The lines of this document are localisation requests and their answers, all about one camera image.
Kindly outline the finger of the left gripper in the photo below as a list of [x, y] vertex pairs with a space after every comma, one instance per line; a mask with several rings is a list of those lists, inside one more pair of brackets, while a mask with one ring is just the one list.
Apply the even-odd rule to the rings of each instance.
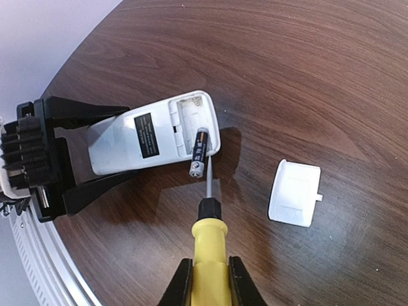
[[64, 191], [62, 200], [67, 215], [75, 215], [111, 188], [133, 179], [138, 170], [125, 171], [95, 178]]
[[127, 106], [93, 105], [50, 96], [46, 99], [46, 127], [78, 129], [130, 111]]

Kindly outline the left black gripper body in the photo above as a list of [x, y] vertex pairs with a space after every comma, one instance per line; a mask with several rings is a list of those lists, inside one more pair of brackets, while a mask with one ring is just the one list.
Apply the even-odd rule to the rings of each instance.
[[60, 97], [41, 98], [18, 105], [15, 123], [15, 188], [27, 189], [40, 222], [66, 214], [62, 193], [75, 186], [65, 138], [57, 127], [72, 129], [68, 119], [75, 101]]

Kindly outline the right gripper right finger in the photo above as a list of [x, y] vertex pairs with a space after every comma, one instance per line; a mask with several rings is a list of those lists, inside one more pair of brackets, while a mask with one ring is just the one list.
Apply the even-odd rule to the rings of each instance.
[[232, 305], [267, 306], [240, 257], [230, 256], [228, 268]]

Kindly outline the yellow handled screwdriver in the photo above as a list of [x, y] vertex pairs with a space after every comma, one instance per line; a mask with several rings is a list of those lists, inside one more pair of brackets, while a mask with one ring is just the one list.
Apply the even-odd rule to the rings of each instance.
[[212, 194], [212, 159], [208, 158], [206, 196], [198, 205], [193, 224], [194, 263], [191, 305], [231, 305], [226, 255], [228, 227], [222, 219], [221, 203]]

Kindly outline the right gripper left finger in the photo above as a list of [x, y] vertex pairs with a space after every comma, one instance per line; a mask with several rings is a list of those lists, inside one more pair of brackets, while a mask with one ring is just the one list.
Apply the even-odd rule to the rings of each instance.
[[193, 281], [193, 260], [184, 258], [179, 263], [158, 306], [190, 306]]

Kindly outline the white battery cover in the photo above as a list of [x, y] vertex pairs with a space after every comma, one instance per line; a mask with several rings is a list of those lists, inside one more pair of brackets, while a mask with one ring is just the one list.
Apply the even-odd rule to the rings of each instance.
[[321, 168], [281, 160], [273, 180], [268, 204], [268, 218], [290, 225], [310, 227], [318, 193]]

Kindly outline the white remote control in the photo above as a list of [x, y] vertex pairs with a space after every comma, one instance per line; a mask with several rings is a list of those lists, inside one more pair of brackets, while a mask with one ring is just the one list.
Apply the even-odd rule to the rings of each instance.
[[221, 148], [221, 137], [212, 98], [204, 91], [107, 118], [87, 129], [92, 170], [108, 175], [190, 161], [200, 128], [208, 132], [207, 154], [213, 156]]

